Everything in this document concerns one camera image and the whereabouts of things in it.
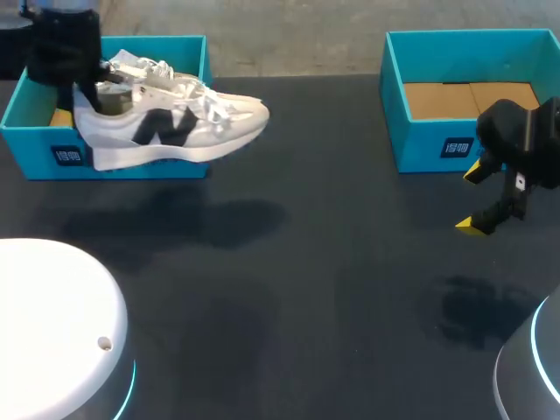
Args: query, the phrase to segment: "shoe sole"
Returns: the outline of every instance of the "shoe sole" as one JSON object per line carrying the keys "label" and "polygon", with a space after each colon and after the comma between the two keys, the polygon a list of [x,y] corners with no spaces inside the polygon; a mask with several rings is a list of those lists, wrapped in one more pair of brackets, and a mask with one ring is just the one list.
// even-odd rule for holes
{"label": "shoe sole", "polygon": [[223,158],[251,143],[264,130],[257,129],[245,136],[209,147],[178,147],[162,144],[122,149],[93,149],[94,168],[97,171],[114,171],[146,165],[163,159],[178,159],[196,164]]}

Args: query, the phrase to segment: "white sneaker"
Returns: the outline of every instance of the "white sneaker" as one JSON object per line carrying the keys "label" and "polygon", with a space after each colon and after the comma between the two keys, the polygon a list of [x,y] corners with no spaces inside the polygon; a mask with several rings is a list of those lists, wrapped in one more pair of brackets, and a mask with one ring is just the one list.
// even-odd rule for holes
{"label": "white sneaker", "polygon": [[[147,59],[145,57],[137,57],[136,55],[126,51],[121,50],[115,57],[113,57],[109,62],[112,70],[131,81],[144,81],[149,75],[154,75],[170,81],[177,81],[179,83],[185,84],[200,84],[201,86],[206,85],[196,76],[185,73],[177,73],[169,64],[165,61],[155,61],[153,59]],[[97,87],[100,92],[115,93],[119,90],[126,90],[126,85],[118,87],[119,85],[114,85],[112,83],[98,83]],[[220,99],[228,102],[260,102],[260,99],[245,96],[241,94],[223,94],[220,92],[214,92]]]}
{"label": "white sneaker", "polygon": [[222,158],[254,140],[270,118],[259,101],[234,106],[200,83],[150,76],[132,89],[131,109],[112,116],[96,113],[74,89],[74,123],[93,150],[97,171],[160,159],[198,163]]}

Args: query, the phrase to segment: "glowing blue light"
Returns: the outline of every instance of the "glowing blue light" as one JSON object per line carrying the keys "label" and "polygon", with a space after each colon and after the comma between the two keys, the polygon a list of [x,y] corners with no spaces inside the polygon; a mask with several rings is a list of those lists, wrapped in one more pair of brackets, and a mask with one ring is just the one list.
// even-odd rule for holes
{"label": "glowing blue light", "polygon": [[127,404],[129,403],[130,396],[132,396],[132,389],[134,388],[134,381],[136,378],[137,378],[137,361],[134,360],[132,362],[132,381],[130,381],[129,393],[126,395],[126,398],[122,403],[121,409],[119,409],[119,412],[116,413],[116,416],[113,420],[119,420],[119,418],[123,415],[123,412],[126,409]]}
{"label": "glowing blue light", "polygon": [[542,380],[544,381],[546,388],[549,389],[550,393],[554,396],[554,398],[560,403],[560,394],[552,385],[552,382],[549,379],[549,376],[544,371],[543,364],[541,363],[541,358],[539,357],[539,353],[536,351],[536,318],[539,315],[539,311],[546,302],[546,299],[542,301],[539,307],[535,311],[535,315],[533,315],[533,322],[531,323],[531,347],[533,348],[533,357],[535,358],[536,368],[538,369],[539,373],[541,374]]}

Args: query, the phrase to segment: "concrete floor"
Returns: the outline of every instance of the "concrete floor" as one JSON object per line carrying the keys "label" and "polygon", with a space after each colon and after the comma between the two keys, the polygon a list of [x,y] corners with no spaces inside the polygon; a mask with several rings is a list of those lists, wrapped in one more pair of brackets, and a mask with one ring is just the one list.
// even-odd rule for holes
{"label": "concrete floor", "polygon": [[101,0],[101,14],[108,35],[206,34],[220,76],[377,73],[386,31],[549,27],[560,36],[558,0]]}

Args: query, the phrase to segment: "table surface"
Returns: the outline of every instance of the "table surface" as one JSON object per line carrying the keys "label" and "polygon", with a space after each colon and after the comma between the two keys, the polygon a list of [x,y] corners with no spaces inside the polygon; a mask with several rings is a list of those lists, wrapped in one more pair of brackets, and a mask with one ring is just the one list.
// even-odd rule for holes
{"label": "table surface", "polygon": [[205,180],[27,182],[0,143],[0,235],[80,247],[122,288],[133,418],[498,419],[501,342],[558,283],[560,194],[465,236],[501,177],[399,175],[377,76],[216,88],[272,119]]}

